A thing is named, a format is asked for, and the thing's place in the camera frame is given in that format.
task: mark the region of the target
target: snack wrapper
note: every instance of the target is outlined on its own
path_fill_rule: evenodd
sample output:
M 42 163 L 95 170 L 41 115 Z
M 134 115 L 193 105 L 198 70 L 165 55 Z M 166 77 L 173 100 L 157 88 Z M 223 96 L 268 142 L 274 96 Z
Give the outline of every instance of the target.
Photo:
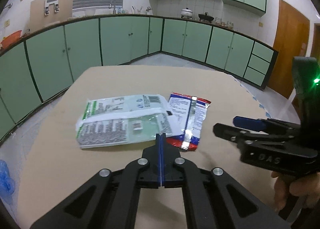
M 171 93 L 169 105 L 177 117 L 181 134 L 167 138 L 167 142 L 184 150 L 194 151 L 200 141 L 202 122 L 211 101 L 194 96 Z

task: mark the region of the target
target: beige table surface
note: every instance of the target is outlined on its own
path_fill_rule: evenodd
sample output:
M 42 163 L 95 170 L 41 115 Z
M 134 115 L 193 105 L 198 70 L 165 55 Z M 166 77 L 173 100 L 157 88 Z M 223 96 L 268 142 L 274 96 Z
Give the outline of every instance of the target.
M 141 157 L 154 142 L 81 150 L 75 123 L 87 99 L 171 92 L 212 101 L 195 152 L 181 153 L 199 168 L 221 167 L 268 205 L 273 203 L 270 172 L 239 161 L 239 151 L 212 133 L 215 123 L 232 124 L 239 116 L 266 118 L 265 110 L 240 83 L 225 73 L 185 67 L 93 67 L 64 94 L 44 120 L 27 157 L 18 196 L 18 223 L 22 229 L 75 191 L 102 168 L 122 169 Z M 186 228 L 181 189 L 141 190 L 135 228 Z

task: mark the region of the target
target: white pot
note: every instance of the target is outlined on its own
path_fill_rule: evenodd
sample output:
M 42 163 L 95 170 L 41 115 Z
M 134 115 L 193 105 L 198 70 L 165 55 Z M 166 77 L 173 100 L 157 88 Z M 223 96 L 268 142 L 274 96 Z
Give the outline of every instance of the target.
M 182 9 L 181 16 L 192 17 L 192 11 L 189 8 Z

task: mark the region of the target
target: metal screw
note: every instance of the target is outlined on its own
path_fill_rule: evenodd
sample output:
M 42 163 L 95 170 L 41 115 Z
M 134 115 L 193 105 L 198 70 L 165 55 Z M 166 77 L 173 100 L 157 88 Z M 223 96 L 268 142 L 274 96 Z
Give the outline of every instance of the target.
M 148 163 L 148 160 L 146 158 L 140 158 L 138 159 L 138 163 L 140 165 L 146 165 Z
M 109 176 L 110 175 L 110 170 L 103 169 L 99 172 L 100 176 Z
M 174 162 L 177 163 L 177 164 L 183 164 L 185 162 L 185 160 L 184 160 L 184 158 L 179 157 L 179 158 L 176 158 L 174 160 Z
M 214 168 L 212 172 L 213 172 L 214 175 L 221 176 L 223 174 L 223 169 Z

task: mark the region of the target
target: blue plastic bag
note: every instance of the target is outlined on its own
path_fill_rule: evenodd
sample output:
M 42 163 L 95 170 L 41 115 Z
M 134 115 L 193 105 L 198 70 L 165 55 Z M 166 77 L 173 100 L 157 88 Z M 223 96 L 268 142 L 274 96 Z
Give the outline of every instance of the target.
M 15 182 L 10 178 L 7 163 L 0 160 L 0 197 L 4 200 L 10 199 L 15 190 Z

